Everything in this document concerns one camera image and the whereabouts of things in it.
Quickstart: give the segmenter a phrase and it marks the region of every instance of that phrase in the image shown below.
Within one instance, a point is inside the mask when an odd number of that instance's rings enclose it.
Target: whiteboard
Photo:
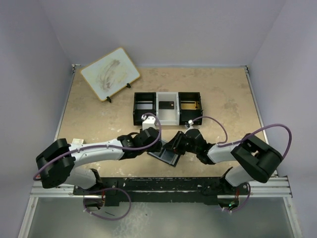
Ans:
[[[90,65],[80,73],[100,101],[124,88],[140,77],[140,73],[123,48],[118,48]]]

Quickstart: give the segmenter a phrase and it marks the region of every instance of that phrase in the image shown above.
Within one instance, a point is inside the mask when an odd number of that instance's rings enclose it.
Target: purple cable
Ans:
[[[238,141],[235,141],[235,142],[232,142],[232,143],[227,143],[227,144],[224,144],[224,145],[218,145],[219,148],[222,148],[222,147],[226,147],[226,146],[229,146],[229,145],[236,145],[236,144],[239,144],[247,139],[249,139],[251,136],[254,136],[255,134],[259,133],[260,131],[263,131],[265,129],[269,129],[271,127],[276,127],[276,126],[280,126],[280,127],[283,127],[287,130],[288,132],[288,143],[287,143],[287,146],[286,146],[286,150],[283,154],[283,159],[285,158],[285,156],[287,155],[288,151],[289,151],[289,148],[291,147],[291,143],[292,143],[292,132],[291,130],[286,126],[286,125],[283,125],[283,124],[271,124],[271,125],[267,125],[267,126],[264,126],[260,129],[257,129],[256,131],[252,132],[251,134],[247,135],[246,137],[244,137],[243,139],[241,140],[238,140]]]
[[[218,122],[215,118],[208,117],[208,116],[201,116],[201,117],[198,117],[198,118],[193,119],[192,121],[194,122],[194,121],[197,121],[197,120],[199,120],[199,119],[201,119],[201,118],[209,118],[209,119],[211,119],[211,120],[217,122],[217,124],[221,126],[221,128],[222,128],[223,131],[224,131],[224,134],[226,135],[226,139],[225,139],[225,141],[221,141],[221,142],[218,142],[218,143],[226,143],[226,142],[228,141],[228,134],[227,134],[226,129],[225,129],[224,126],[223,126],[220,122]]]
[[[158,123],[158,127],[159,127],[159,131],[158,131],[158,136],[157,138],[149,145],[143,146],[143,147],[138,147],[138,148],[129,148],[129,147],[123,147],[123,146],[118,146],[118,145],[90,145],[90,146],[85,146],[85,147],[80,147],[78,149],[75,150],[71,150],[68,151],[64,154],[61,154],[59,156],[57,156],[56,158],[52,159],[51,161],[47,162],[45,165],[43,165],[37,172],[36,174],[33,176],[33,180],[34,181],[41,181],[40,178],[36,178],[37,175],[39,175],[44,169],[46,169],[49,165],[51,165],[52,163],[56,162],[57,160],[60,160],[62,158],[64,158],[65,156],[72,154],[74,152],[77,151],[83,151],[83,150],[87,150],[87,149],[94,149],[94,148],[116,148],[116,149],[123,149],[123,150],[130,150],[130,151],[136,151],[136,150],[145,150],[153,145],[155,145],[158,140],[160,139],[160,136],[162,134],[162,126],[160,124],[159,119],[157,118],[157,116],[155,116],[152,113],[145,113],[144,116],[153,116],[156,119],[156,122]]]
[[[131,197],[129,196],[129,194],[124,191],[123,189],[121,188],[118,188],[118,187],[109,187],[109,188],[104,188],[104,189],[101,189],[101,190],[97,190],[97,191],[88,191],[89,193],[98,193],[98,192],[103,192],[103,191],[112,191],[112,190],[118,190],[118,191],[121,191],[123,192],[129,199],[129,208],[127,210],[126,213],[124,213],[121,217],[116,217],[116,218],[108,218],[108,217],[103,217],[103,216],[100,216],[96,213],[93,213],[92,211],[90,211],[87,206],[85,205],[85,199],[83,199],[83,205],[84,205],[84,209],[86,212],[88,212],[89,214],[95,216],[95,217],[98,217],[98,218],[101,218],[103,220],[106,220],[106,221],[118,221],[124,217],[126,217],[126,215],[128,215],[128,213],[130,212],[131,210],[131,206],[132,206],[132,201],[131,201]]]

